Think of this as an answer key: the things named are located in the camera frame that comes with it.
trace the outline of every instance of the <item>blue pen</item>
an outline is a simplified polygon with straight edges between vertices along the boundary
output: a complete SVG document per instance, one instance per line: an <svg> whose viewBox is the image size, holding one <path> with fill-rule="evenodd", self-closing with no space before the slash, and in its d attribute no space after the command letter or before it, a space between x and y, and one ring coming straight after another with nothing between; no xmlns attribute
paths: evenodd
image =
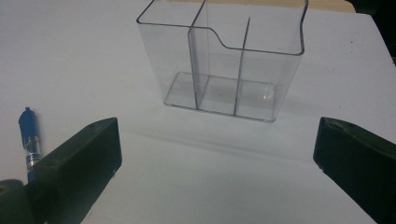
<svg viewBox="0 0 396 224"><path fill-rule="evenodd" d="M26 152L27 181L30 182L35 178L33 165L41 159L35 112L30 110L29 107L26 107L25 111L21 114L19 124L21 128L22 144Z"/></svg>

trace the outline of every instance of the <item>organizer base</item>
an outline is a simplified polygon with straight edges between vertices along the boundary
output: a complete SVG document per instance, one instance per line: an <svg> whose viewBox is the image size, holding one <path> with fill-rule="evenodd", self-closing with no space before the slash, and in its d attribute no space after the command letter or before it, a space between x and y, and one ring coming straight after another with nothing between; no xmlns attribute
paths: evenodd
<svg viewBox="0 0 396 224"><path fill-rule="evenodd" d="M276 86L271 83L252 82L214 76L202 76L207 80L203 97L196 105L192 74L177 73L164 99L166 105L202 112L233 116L244 119L273 121Z"/></svg>

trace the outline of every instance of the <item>plastic compartment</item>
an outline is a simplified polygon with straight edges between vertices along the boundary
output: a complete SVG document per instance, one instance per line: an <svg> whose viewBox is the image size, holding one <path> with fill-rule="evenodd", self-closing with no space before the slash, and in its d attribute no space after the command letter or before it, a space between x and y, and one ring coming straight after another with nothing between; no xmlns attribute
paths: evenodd
<svg viewBox="0 0 396 224"><path fill-rule="evenodd" d="M153 0L137 18L163 102L273 121L304 53L308 1Z"/></svg>

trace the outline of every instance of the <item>transparent container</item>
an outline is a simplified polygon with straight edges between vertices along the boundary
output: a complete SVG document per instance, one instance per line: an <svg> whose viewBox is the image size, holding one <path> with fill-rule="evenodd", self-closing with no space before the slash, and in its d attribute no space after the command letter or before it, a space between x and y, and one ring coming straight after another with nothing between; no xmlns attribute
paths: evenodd
<svg viewBox="0 0 396 224"><path fill-rule="evenodd" d="M153 0L137 18L166 105L274 121L304 53L307 0Z"/></svg>

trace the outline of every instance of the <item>pen cap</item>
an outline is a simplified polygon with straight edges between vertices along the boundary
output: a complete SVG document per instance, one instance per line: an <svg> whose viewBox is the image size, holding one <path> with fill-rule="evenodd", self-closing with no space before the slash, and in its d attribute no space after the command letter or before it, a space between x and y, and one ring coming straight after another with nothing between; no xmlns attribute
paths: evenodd
<svg viewBox="0 0 396 224"><path fill-rule="evenodd" d="M23 147L29 142L29 137L37 136L35 112L26 107L19 120Z"/></svg>

